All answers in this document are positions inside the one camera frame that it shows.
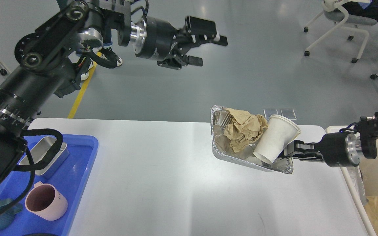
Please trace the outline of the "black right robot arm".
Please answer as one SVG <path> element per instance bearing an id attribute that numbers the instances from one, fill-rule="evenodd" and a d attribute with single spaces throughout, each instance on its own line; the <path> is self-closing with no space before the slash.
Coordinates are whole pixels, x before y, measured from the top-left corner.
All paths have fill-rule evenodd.
<path id="1" fill-rule="evenodd" d="M 357 167 L 362 159 L 377 157 L 378 112 L 361 117 L 337 132 L 325 134 L 319 142 L 294 140 L 279 154 L 280 158 L 325 163 L 329 167 Z"/>

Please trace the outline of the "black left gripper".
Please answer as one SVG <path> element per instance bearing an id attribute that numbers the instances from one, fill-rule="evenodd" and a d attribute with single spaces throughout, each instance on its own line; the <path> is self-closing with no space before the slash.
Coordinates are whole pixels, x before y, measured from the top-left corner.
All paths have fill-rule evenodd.
<path id="1" fill-rule="evenodd" d="M 188 15 L 183 29 L 169 22 L 143 16 L 131 23 L 130 43 L 138 58 L 155 60 L 158 66 L 180 70 L 184 66 L 203 66 L 203 59 L 188 56 L 189 39 L 196 46 L 212 43 L 227 46 L 226 36 L 220 35 L 214 21 Z"/>

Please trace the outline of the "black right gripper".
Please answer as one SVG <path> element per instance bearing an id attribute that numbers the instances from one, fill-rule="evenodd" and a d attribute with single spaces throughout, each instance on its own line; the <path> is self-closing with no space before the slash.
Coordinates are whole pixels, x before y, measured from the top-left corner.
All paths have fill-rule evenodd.
<path id="1" fill-rule="evenodd" d="M 289 157 L 307 162 L 325 162 L 330 167 L 357 167 L 362 152 L 357 150 L 357 137 L 352 132 L 327 133 L 317 143 L 294 140 L 279 157 Z"/>

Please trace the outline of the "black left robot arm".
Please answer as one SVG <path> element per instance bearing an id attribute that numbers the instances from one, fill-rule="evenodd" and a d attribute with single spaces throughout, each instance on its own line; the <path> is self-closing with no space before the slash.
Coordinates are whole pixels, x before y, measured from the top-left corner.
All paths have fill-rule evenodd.
<path id="1" fill-rule="evenodd" d="M 117 55 L 103 48 L 108 31 L 117 30 L 120 46 L 132 44 L 138 58 L 180 70 L 203 66 L 187 52 L 202 44 L 227 46 L 214 21 L 187 16 L 184 27 L 147 16 L 149 4 L 131 9 L 134 1 L 72 0 L 64 9 L 24 36 L 15 47 L 19 66 L 0 85 L 0 184 L 12 171 L 30 172 L 26 189 L 0 209 L 12 209 L 31 189 L 36 170 L 47 167 L 60 151 L 63 136 L 53 129 L 29 129 L 41 106 L 55 94 L 80 90 L 81 75 L 93 60 L 115 68 Z"/>

